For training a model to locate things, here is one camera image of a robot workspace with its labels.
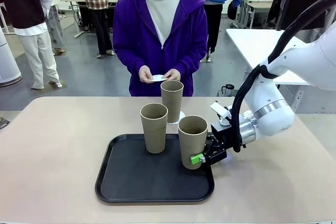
hand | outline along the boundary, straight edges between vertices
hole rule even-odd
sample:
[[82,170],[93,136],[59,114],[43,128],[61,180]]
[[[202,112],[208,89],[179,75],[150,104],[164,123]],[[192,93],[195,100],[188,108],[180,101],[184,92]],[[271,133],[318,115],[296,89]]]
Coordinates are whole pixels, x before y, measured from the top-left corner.
[[139,70],[140,81],[144,83],[153,83],[153,76],[151,70],[147,66],[142,66]]
[[162,79],[168,78],[167,81],[180,81],[181,80],[181,74],[178,70],[176,69],[171,69],[169,70],[163,77]]

table leg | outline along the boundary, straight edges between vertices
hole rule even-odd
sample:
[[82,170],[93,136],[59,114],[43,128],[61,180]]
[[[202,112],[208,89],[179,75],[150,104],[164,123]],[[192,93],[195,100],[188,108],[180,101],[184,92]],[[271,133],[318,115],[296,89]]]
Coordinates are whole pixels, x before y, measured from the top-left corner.
[[292,110],[294,111],[294,113],[296,113],[299,105],[300,105],[300,102],[302,100],[302,97],[303,97],[303,94],[304,94],[304,90],[305,90],[305,87],[306,86],[299,86],[298,90],[296,91],[295,95],[294,95],[294,98],[292,100],[292,103],[290,105],[290,107],[292,108]]
[[74,5],[72,4],[71,1],[70,1],[70,7],[71,7],[72,13],[74,15],[75,26],[76,26],[76,29],[77,29],[77,34],[74,37],[78,38],[79,36],[81,36],[84,33],[84,31],[81,31],[79,26],[78,26],[78,20],[77,20],[76,12],[74,10]]
[[248,17],[250,15],[250,13],[249,13],[250,10],[251,10],[251,7],[249,5],[247,5],[246,11],[245,11],[245,19],[244,19],[244,26],[243,26],[243,28],[247,27]]
[[251,24],[250,24],[250,29],[252,29],[252,25],[253,25],[253,20],[254,20],[254,15],[255,15],[255,13],[256,13],[256,9],[253,8],[253,12],[252,12],[252,14],[251,14]]
[[246,6],[245,6],[245,2],[241,3],[242,8],[240,9],[242,14],[239,17],[239,26],[240,28],[243,28],[244,25],[244,19],[245,19],[245,15],[246,15]]
[[6,20],[5,20],[4,14],[2,13],[1,7],[0,7],[0,16],[1,16],[2,24],[4,24],[5,34],[9,34]]
[[240,7],[239,7],[239,16],[238,16],[238,23],[242,22],[241,21],[241,16],[243,14],[243,10],[244,10],[244,0],[240,3]]

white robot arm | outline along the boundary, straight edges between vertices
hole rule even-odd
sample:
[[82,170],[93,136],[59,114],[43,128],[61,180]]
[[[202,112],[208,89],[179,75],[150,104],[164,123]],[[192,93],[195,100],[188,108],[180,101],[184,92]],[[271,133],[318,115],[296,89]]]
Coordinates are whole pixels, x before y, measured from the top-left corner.
[[[265,65],[271,74],[280,76],[290,70],[312,86],[336,90],[336,23],[317,41],[295,46]],[[262,75],[254,81],[245,101],[258,121],[256,139],[273,136],[293,124],[294,113],[275,86],[273,80]]]
[[[226,150],[241,147],[266,136],[289,129],[295,114],[287,104],[273,79],[291,70],[310,85],[324,90],[336,90],[336,23],[317,41],[295,46],[282,52],[289,40],[336,0],[318,0],[307,8],[281,35],[270,56],[252,70],[239,88],[232,106],[211,105],[220,118],[211,124],[200,162],[215,164],[226,158]],[[245,99],[250,111],[240,115]]]
[[[260,68],[274,76],[291,70],[312,86],[336,90],[335,38],[336,22],[317,41],[290,48],[270,63],[266,59]],[[200,162],[217,163],[226,157],[227,149],[233,147],[239,152],[241,146],[246,147],[255,140],[279,134],[293,125],[295,114],[272,78],[257,74],[245,95],[245,101],[250,111],[239,115],[240,137],[237,137],[234,129],[232,106],[222,107],[217,102],[211,105],[220,121],[211,124],[213,136],[207,140],[204,158]]]

paper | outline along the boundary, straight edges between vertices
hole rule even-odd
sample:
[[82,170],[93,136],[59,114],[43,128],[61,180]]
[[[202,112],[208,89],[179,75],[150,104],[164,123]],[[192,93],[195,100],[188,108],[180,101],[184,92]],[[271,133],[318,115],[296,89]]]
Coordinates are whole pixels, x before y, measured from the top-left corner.
[[165,81],[165,80],[167,80],[167,78],[162,79],[162,77],[163,77],[162,74],[157,74],[157,75],[153,76],[153,80],[151,80],[151,81],[159,82],[159,81]]
[[183,118],[185,118],[185,114],[182,111],[180,111],[180,118],[178,119],[178,121],[175,123],[170,123],[170,124],[178,124],[180,120],[182,120]]

paper cup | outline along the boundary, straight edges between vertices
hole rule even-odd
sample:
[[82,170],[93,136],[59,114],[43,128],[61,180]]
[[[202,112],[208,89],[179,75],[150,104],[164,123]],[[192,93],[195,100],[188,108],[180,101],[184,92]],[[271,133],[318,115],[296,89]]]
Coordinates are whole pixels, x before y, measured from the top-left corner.
[[190,157],[203,152],[208,123],[202,117],[191,115],[181,119],[178,124],[182,164],[190,170],[197,169],[201,164],[193,165]]
[[159,103],[150,103],[140,110],[146,149],[157,154],[164,150],[166,143],[168,109]]
[[168,122],[176,123],[180,118],[183,83],[164,81],[161,83],[162,103],[168,108]]

